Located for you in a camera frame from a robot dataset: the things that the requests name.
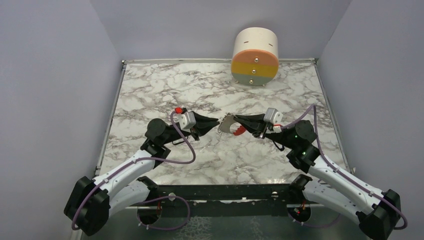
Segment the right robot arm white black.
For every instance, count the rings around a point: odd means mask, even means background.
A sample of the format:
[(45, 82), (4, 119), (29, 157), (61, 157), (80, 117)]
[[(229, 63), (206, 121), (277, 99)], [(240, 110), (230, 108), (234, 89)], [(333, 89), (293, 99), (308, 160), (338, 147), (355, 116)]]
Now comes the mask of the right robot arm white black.
[(288, 190), (289, 199), (304, 200), (332, 209), (356, 223), (372, 240), (386, 240), (401, 218), (400, 195), (383, 191), (352, 175), (330, 160), (313, 142), (318, 139), (309, 120), (283, 127), (280, 117), (267, 114), (236, 115), (234, 120), (256, 138), (267, 138), (288, 148), (289, 162), (303, 174)]

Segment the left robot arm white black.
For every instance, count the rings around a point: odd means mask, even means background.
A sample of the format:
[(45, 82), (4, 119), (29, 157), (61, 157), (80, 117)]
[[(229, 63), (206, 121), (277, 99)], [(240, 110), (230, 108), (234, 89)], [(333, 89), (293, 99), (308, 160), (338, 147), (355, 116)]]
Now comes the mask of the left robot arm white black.
[(177, 107), (169, 115), (167, 124), (160, 118), (150, 120), (145, 132), (145, 141), (133, 156), (112, 170), (92, 179), (83, 176), (78, 179), (67, 200), (63, 213), (71, 220), (71, 229), (81, 230), (88, 236), (97, 233), (113, 214), (136, 203), (152, 205), (157, 200), (157, 191), (146, 183), (135, 183), (143, 174), (161, 163), (182, 164), (170, 160), (167, 144), (182, 140), (196, 160), (196, 153), (188, 141), (196, 141), (219, 125), (219, 120), (206, 117), (186, 108)]

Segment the silver spiral keyring holder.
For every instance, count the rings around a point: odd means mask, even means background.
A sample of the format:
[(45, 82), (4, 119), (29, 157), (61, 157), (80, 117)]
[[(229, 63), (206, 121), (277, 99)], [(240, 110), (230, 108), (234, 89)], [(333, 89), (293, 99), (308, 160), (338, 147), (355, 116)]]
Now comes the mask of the silver spiral keyring holder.
[(234, 135), (241, 127), (241, 124), (235, 120), (235, 114), (227, 113), (220, 121), (217, 132), (220, 135), (229, 134)]

